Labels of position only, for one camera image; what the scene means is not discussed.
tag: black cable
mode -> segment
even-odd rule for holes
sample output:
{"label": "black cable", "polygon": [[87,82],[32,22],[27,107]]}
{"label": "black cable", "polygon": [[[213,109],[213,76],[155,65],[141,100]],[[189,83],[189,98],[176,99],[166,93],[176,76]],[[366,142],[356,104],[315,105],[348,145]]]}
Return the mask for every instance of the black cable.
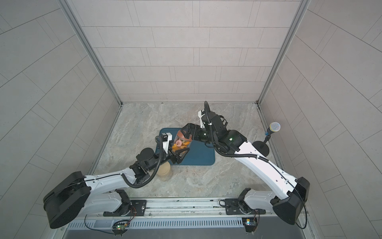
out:
{"label": "black cable", "polygon": [[84,224],[85,224],[85,226],[86,226],[88,229],[93,230],[93,231],[100,231],[100,232],[103,232],[103,233],[107,233],[107,234],[115,235],[114,233],[111,233],[111,232],[101,231],[101,230],[92,229],[92,228],[88,227],[88,226],[86,225],[86,222],[85,222],[85,220],[86,220],[86,216],[85,216],[85,218],[84,218]]}
{"label": "black cable", "polygon": [[151,176],[146,181],[144,181],[141,184],[137,184],[137,185],[134,185],[134,184],[130,183],[129,180],[126,178],[125,174],[122,174],[123,180],[125,181],[125,183],[127,185],[129,185],[129,187],[132,187],[134,189],[138,189],[140,187],[143,187],[146,184],[148,184],[149,182],[151,182],[151,180],[157,174],[159,166],[160,166],[160,163],[162,162],[162,158],[163,158],[163,139],[160,136],[156,136],[155,137],[155,141],[159,144],[159,158],[158,158],[157,166],[154,169],[154,172],[151,174]]}
{"label": "black cable", "polygon": [[269,163],[269,165],[271,165],[272,166],[272,168],[274,168],[280,175],[281,175],[281,177],[282,178],[284,178],[295,190],[296,190],[296,192],[297,192],[297,195],[299,196],[299,198],[300,198],[300,200],[301,200],[301,202],[303,203],[303,206],[304,206],[304,211],[305,211],[305,226],[304,227],[301,227],[299,224],[297,224],[296,223],[296,225],[299,227],[299,228],[301,228],[301,229],[305,229],[306,228],[306,225],[308,224],[308,215],[307,215],[307,212],[306,212],[306,207],[305,207],[305,203],[304,203],[304,200],[303,200],[303,198],[301,197],[301,195],[300,195],[300,193],[297,191],[297,189],[289,182],[289,180],[287,180],[285,177],[284,177],[284,175],[282,175],[276,168],[275,168],[275,166],[273,166],[270,162],[268,162]]}

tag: blue tray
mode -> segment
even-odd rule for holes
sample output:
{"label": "blue tray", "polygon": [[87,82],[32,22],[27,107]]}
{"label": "blue tray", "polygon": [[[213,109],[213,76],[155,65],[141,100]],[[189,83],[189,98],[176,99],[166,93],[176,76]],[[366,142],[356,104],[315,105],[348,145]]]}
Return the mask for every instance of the blue tray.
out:
{"label": "blue tray", "polygon": [[[176,134],[180,128],[163,128],[159,131],[161,133],[171,133],[172,139],[175,139]],[[190,145],[190,151],[187,153],[186,157],[183,159],[182,163],[175,165],[203,165],[210,166],[215,162],[215,150],[212,148],[207,148],[203,142],[193,140]]]}

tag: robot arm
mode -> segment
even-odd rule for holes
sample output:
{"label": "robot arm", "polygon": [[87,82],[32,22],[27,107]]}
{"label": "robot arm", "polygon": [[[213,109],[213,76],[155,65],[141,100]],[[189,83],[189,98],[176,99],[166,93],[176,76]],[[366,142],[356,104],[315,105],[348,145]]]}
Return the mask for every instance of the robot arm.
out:
{"label": "robot arm", "polygon": [[[225,157],[235,158],[249,167],[272,189],[257,192],[246,189],[239,197],[239,207],[244,212],[261,208],[274,211],[282,220],[295,224],[308,198],[309,182],[296,179],[265,158],[241,133],[227,130],[223,116],[210,111],[205,102],[199,111],[201,125],[188,123],[180,132],[187,140],[212,144],[215,151]],[[66,225],[77,216],[104,212],[104,216],[123,216],[131,210],[131,202],[124,190],[139,188],[149,183],[159,165],[171,160],[181,163],[189,148],[173,150],[170,133],[155,138],[160,146],[157,154],[145,148],[136,156],[137,161],[128,168],[102,175],[82,175],[74,172],[44,197],[51,228]]]}

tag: tile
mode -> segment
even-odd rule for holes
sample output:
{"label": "tile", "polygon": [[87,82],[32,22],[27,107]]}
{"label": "tile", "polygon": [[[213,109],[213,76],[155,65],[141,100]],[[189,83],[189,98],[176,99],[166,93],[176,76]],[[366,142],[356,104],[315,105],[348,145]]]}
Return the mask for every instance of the tile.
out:
{"label": "tile", "polygon": [[37,21],[7,31],[0,35],[0,74],[10,80],[54,47]]}
{"label": "tile", "polygon": [[78,111],[81,112],[81,114],[83,116],[85,116],[85,118],[89,117],[89,113],[85,110],[85,108],[77,100],[73,103],[73,106],[76,109],[78,109]]}
{"label": "tile", "polygon": [[345,236],[339,224],[321,226],[324,236]]}
{"label": "tile", "polygon": [[40,24],[40,26],[44,29],[45,33],[49,36],[49,38],[52,40],[55,46],[58,46],[61,44],[60,40],[57,38],[56,34],[52,31],[46,20],[44,19],[44,16],[41,16],[36,19],[36,21]]}
{"label": "tile", "polygon": [[168,102],[204,102],[205,94],[166,94]]}
{"label": "tile", "polygon": [[317,48],[314,50],[317,54],[321,54],[322,50],[328,44],[328,41],[332,38],[334,32],[337,30],[337,26],[332,24],[329,27],[329,30],[325,33],[324,37],[320,41],[320,44],[318,44]]}
{"label": "tile", "polygon": [[369,101],[377,108],[382,106],[382,90],[370,98]]}
{"label": "tile", "polygon": [[245,58],[247,57],[248,48],[242,48],[238,66],[243,67]]}
{"label": "tile", "polygon": [[73,141],[75,144],[77,144],[78,146],[80,146],[83,150],[87,150],[89,148],[89,145],[87,145],[87,143],[85,143],[82,139],[80,139],[79,137],[76,137]]}
{"label": "tile", "polygon": [[382,139],[382,131],[379,131],[378,133],[370,136],[369,138],[359,143],[361,148],[365,151],[365,153],[369,156],[371,161],[373,161],[373,163],[377,166],[377,168],[380,171],[382,170],[381,139]]}
{"label": "tile", "polygon": [[36,203],[43,204],[44,197],[53,190],[59,183],[62,182],[71,173],[77,171],[77,167],[83,159],[86,151],[79,147],[77,144],[72,143],[65,153],[65,156],[57,166],[56,171],[45,185],[44,189],[40,193]]}
{"label": "tile", "polygon": [[150,82],[116,82],[121,94],[153,94]]}
{"label": "tile", "polygon": [[377,231],[378,235],[382,235],[382,220],[371,221],[374,229]]}
{"label": "tile", "polygon": [[293,133],[295,134],[319,183],[340,174],[336,164],[333,163],[306,118],[302,119],[293,129]]}
{"label": "tile", "polygon": [[168,67],[130,67],[135,81],[171,81]]}
{"label": "tile", "polygon": [[298,123],[300,123],[300,121],[304,118],[304,113],[301,111],[298,116],[289,124],[291,129],[294,129]]}
{"label": "tile", "polygon": [[194,66],[199,66],[199,48],[194,48]]}
{"label": "tile", "polygon": [[57,2],[49,0],[4,0],[0,15],[14,28],[59,8]]}
{"label": "tile", "polygon": [[293,98],[319,138],[340,122],[307,80],[301,82]]}
{"label": "tile", "polygon": [[382,129],[382,114],[328,64],[312,86],[357,142]]}
{"label": "tile", "polygon": [[48,93],[80,61],[76,48],[70,41],[66,41],[34,62],[23,73]]}
{"label": "tile", "polygon": [[152,34],[156,47],[208,47],[210,29],[152,28]]}
{"label": "tile", "polygon": [[191,1],[135,1],[141,26],[193,26]]}
{"label": "tile", "polygon": [[111,82],[131,81],[125,67],[104,67],[104,69]]}
{"label": "tile", "polygon": [[367,44],[371,44],[382,32],[382,18],[379,17],[378,21],[370,28],[366,35],[362,38]]}
{"label": "tile", "polygon": [[274,95],[285,114],[286,120],[288,123],[292,123],[301,109],[283,82],[280,83]]}
{"label": "tile", "polygon": [[252,5],[246,1],[201,1],[200,26],[247,27]]}
{"label": "tile", "polygon": [[268,91],[267,94],[265,95],[264,100],[267,102],[267,106],[269,108],[270,114],[274,115],[277,109],[280,108],[274,94]]}
{"label": "tile", "polygon": [[298,143],[298,141],[297,141],[297,139],[296,139],[296,137],[295,137],[291,127],[289,126],[289,124],[287,122],[287,119],[284,116],[284,113],[280,112],[280,114],[278,116],[275,116],[274,119],[282,127],[282,130],[280,130],[279,133],[280,133],[281,139],[284,142],[284,145],[285,145],[286,150],[287,150],[287,152],[289,154],[289,157],[291,159],[296,158],[303,151],[302,151],[302,149],[301,149],[301,147],[300,147],[300,145],[299,145],[299,143]]}
{"label": "tile", "polygon": [[381,9],[382,2],[378,0],[351,1],[348,4],[333,0],[325,1],[317,14],[361,39],[381,16]]}
{"label": "tile", "polygon": [[264,82],[239,82],[236,93],[260,94],[264,87]]}
{"label": "tile", "polygon": [[28,214],[14,238],[40,239],[47,224],[48,218],[46,216]]}
{"label": "tile", "polygon": [[85,85],[71,70],[39,101],[39,106],[61,120],[84,89]]}
{"label": "tile", "polygon": [[10,29],[12,29],[12,27],[8,24],[8,22],[6,22],[4,20],[4,18],[2,16],[0,16],[0,29],[5,32],[5,31],[9,31]]}
{"label": "tile", "polygon": [[85,86],[89,84],[89,81],[86,79],[82,71],[78,68],[78,66],[73,67],[74,72],[77,74],[77,76],[81,79],[82,83],[84,83]]}
{"label": "tile", "polygon": [[258,47],[262,32],[263,28],[211,28],[209,47]]}
{"label": "tile", "polygon": [[220,81],[222,76],[222,67],[216,67],[215,81]]}
{"label": "tile", "polygon": [[29,111],[0,141],[0,195],[5,194],[52,130],[50,124]]}
{"label": "tile", "polygon": [[300,76],[300,72],[287,56],[285,56],[283,61],[281,62],[277,70],[277,74],[284,82],[288,90],[291,90],[297,78]]}
{"label": "tile", "polygon": [[249,17],[248,26],[247,27],[255,26],[255,22],[256,22],[256,19],[257,19],[257,14],[259,12],[260,3],[261,2],[253,2],[252,10],[251,10],[251,15]]}
{"label": "tile", "polygon": [[252,81],[256,80],[260,67],[222,67],[220,81]]}
{"label": "tile", "polygon": [[298,2],[261,2],[255,27],[290,27]]}
{"label": "tile", "polygon": [[157,82],[159,94],[194,93],[193,82]]}
{"label": "tile", "polygon": [[39,168],[42,168],[48,172],[54,173],[54,171],[57,168],[57,165],[43,159],[42,157],[39,157],[37,155],[34,155],[32,159],[29,161],[30,164],[37,166]]}
{"label": "tile", "polygon": [[241,54],[240,48],[200,48],[201,66],[237,66]]}
{"label": "tile", "polygon": [[91,82],[98,73],[89,56],[83,58],[77,66],[81,70],[82,74],[84,74],[88,82]]}
{"label": "tile", "polygon": [[326,180],[325,182],[320,183],[323,192],[327,192],[344,185],[346,185],[346,182],[341,175],[335,176],[329,180]]}
{"label": "tile", "polygon": [[244,66],[271,67],[276,60],[278,48],[250,48]]}
{"label": "tile", "polygon": [[215,81],[216,67],[175,67],[176,81]]}
{"label": "tile", "polygon": [[76,48],[81,58],[84,58],[85,56],[87,56],[87,52],[85,48],[83,47],[82,43],[79,41],[77,35],[72,36],[71,38],[69,38],[69,40],[71,41],[73,46]]}
{"label": "tile", "polygon": [[40,116],[43,120],[48,122],[51,126],[55,127],[58,124],[58,120],[56,120],[55,117],[53,117],[51,114],[49,114],[47,111],[45,111],[38,104],[35,104],[31,110],[34,113],[36,113],[38,116]]}
{"label": "tile", "polygon": [[241,101],[256,101],[260,98],[260,94],[243,94]]}
{"label": "tile", "polygon": [[155,47],[151,28],[97,27],[106,47]]}
{"label": "tile", "polygon": [[109,89],[107,89],[104,92],[104,94],[101,96],[101,100],[105,104],[107,109],[109,109],[110,105],[115,100],[115,97],[114,97],[113,93]]}
{"label": "tile", "polygon": [[129,94],[129,102],[166,102],[165,94]]}
{"label": "tile", "polygon": [[312,83],[325,65],[325,61],[296,36],[293,38],[286,55],[309,83]]}
{"label": "tile", "polygon": [[125,1],[73,0],[84,26],[133,26]]}
{"label": "tile", "polygon": [[299,163],[301,163],[304,160],[306,160],[306,157],[305,157],[304,153],[300,153],[297,157],[295,157],[292,160],[293,166],[296,167]]}
{"label": "tile", "polygon": [[297,80],[295,81],[295,83],[293,84],[292,88],[289,90],[289,92],[293,95],[297,89],[297,87],[301,84],[301,82],[304,80],[304,76],[302,74],[300,74],[297,78]]}
{"label": "tile", "polygon": [[192,48],[148,48],[152,66],[193,66]]}
{"label": "tile", "polygon": [[2,223],[0,231],[3,238],[13,238],[34,205],[51,173],[27,164],[0,201]]}
{"label": "tile", "polygon": [[116,101],[113,101],[105,117],[103,118],[102,123],[100,124],[96,134],[94,135],[94,139],[97,140],[97,142],[103,143],[105,141],[110,125],[113,123],[118,109],[118,103]]}
{"label": "tile", "polygon": [[89,146],[89,149],[87,150],[76,171],[81,171],[83,175],[87,175],[90,170],[90,167],[97,158],[100,149],[101,144],[98,143],[95,139],[93,139],[92,143]]}
{"label": "tile", "polygon": [[82,139],[87,145],[90,145],[96,134],[106,112],[100,104],[96,104],[89,117],[85,121],[77,137]]}
{"label": "tile", "polygon": [[337,136],[342,134],[343,132],[346,131],[345,126],[343,126],[342,123],[339,123],[336,125],[334,128],[332,128],[329,132],[327,132],[324,136],[320,138],[321,143],[325,146],[328,144],[330,141],[335,139]]}
{"label": "tile", "polygon": [[243,94],[206,94],[207,101],[241,101]]}
{"label": "tile", "polygon": [[74,31],[61,9],[44,15],[44,19],[61,43],[74,35]]}
{"label": "tile", "polygon": [[107,86],[105,85],[105,82],[99,75],[97,75],[79,95],[77,101],[88,113],[91,113],[106,88]]}
{"label": "tile", "polygon": [[367,99],[382,89],[382,52],[344,30],[334,32],[320,56]]}
{"label": "tile", "polygon": [[314,215],[319,225],[337,224],[336,215],[332,211],[325,194],[322,192],[314,173],[307,160],[301,162],[296,167],[299,177],[304,177],[310,183],[309,204],[312,206]]}
{"label": "tile", "polygon": [[176,81],[175,67],[168,67],[170,71],[171,81]]}
{"label": "tile", "polygon": [[149,54],[147,53],[147,48],[141,48],[141,52],[142,52],[145,65],[148,67],[151,66],[150,57],[149,57]]}
{"label": "tile", "polygon": [[0,138],[3,138],[43,96],[44,93],[23,73],[3,85],[0,88]]}
{"label": "tile", "polygon": [[145,66],[140,48],[98,48],[98,52],[106,66]]}
{"label": "tile", "polygon": [[279,48],[284,42],[289,28],[264,28],[259,47]]}
{"label": "tile", "polygon": [[32,206],[32,209],[29,211],[29,214],[47,217],[47,213],[44,210],[44,205],[37,203],[35,203]]}
{"label": "tile", "polygon": [[92,47],[105,47],[104,41],[95,26],[84,26],[82,30]]}
{"label": "tile", "polygon": [[199,93],[228,93],[232,92],[233,82],[199,82]]}
{"label": "tile", "polygon": [[375,238],[376,231],[359,206],[348,186],[342,186],[325,193],[341,228],[347,238]]}
{"label": "tile", "polygon": [[[332,140],[325,148],[369,220],[380,219],[382,208],[373,199],[382,196],[380,190],[375,190],[382,186],[381,172],[348,131]],[[365,175],[367,180],[359,180]]]}
{"label": "tile", "polygon": [[58,165],[85,120],[86,118],[74,106],[71,106],[41,145],[36,155]]}
{"label": "tile", "polygon": [[317,16],[311,11],[306,11],[304,18],[297,29],[296,36],[298,36],[298,38],[311,49],[316,50],[330,26],[330,22]]}
{"label": "tile", "polygon": [[135,10],[134,1],[126,1],[127,7],[129,9],[130,17],[133,22],[133,26],[140,26],[137,11]]}
{"label": "tile", "polygon": [[200,26],[200,1],[192,2],[192,20],[193,27]]}

